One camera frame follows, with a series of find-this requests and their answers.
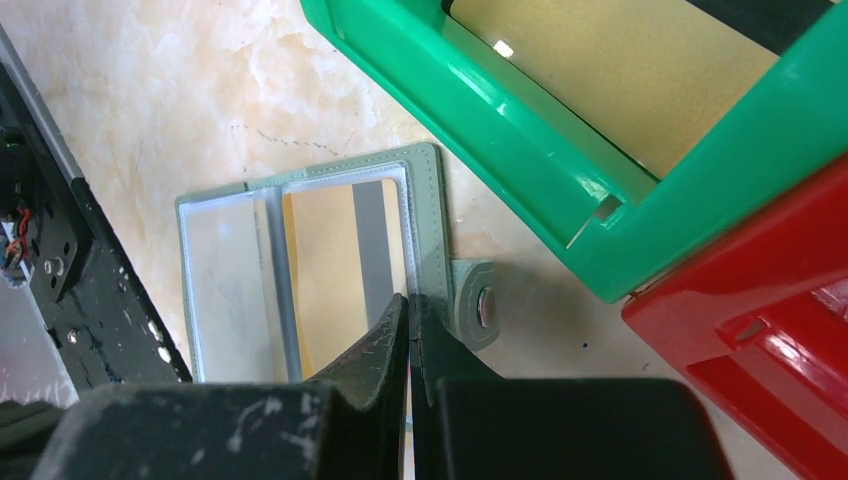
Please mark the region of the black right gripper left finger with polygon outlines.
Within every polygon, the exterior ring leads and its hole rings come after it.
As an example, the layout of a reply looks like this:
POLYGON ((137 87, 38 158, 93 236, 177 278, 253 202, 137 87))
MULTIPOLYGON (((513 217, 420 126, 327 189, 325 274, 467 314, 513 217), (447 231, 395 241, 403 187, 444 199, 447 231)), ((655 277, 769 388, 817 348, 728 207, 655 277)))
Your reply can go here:
POLYGON ((297 384, 96 389, 61 418, 37 479, 397 479, 408 302, 297 384))

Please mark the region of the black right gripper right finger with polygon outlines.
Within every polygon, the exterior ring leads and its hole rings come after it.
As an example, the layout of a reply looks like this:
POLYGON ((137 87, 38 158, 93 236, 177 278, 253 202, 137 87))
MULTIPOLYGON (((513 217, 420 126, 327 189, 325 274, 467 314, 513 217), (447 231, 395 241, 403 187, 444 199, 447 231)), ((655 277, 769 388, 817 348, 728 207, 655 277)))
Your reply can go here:
POLYGON ((729 479, 705 408, 662 378, 507 379, 410 299, 419 479, 729 479))

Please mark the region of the mint green card holder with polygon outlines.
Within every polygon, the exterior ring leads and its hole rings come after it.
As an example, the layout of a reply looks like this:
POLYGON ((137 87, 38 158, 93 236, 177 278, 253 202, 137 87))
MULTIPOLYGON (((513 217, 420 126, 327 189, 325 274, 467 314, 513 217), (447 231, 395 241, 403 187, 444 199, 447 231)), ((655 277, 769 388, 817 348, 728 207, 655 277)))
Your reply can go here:
POLYGON ((307 379, 283 198, 384 179, 398 187, 406 263, 408 290, 394 295, 430 297, 448 331, 473 351, 498 338, 494 265, 452 257, 439 151, 419 143, 178 198, 186 330, 198 381, 307 379))

